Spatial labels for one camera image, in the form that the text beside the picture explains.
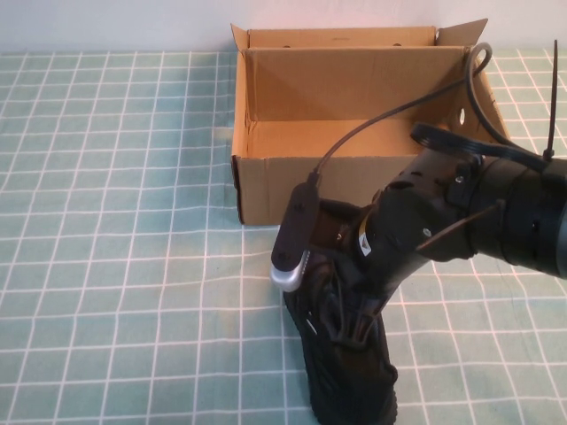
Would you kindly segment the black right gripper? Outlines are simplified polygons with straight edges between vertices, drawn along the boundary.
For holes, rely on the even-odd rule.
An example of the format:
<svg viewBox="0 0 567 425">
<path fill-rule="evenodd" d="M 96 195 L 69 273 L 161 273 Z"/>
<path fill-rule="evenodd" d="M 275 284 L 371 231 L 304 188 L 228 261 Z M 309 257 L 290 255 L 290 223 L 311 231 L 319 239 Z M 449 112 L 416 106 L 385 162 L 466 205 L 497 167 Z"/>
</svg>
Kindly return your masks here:
<svg viewBox="0 0 567 425">
<path fill-rule="evenodd" d="M 355 350 L 368 345 L 378 319 L 401 283 L 431 260 L 417 250 L 427 236 L 425 202 L 412 194 L 381 194 L 364 208 L 358 228 L 363 280 L 357 296 L 336 269 L 326 286 L 326 327 L 333 341 L 351 341 Z"/>
</svg>

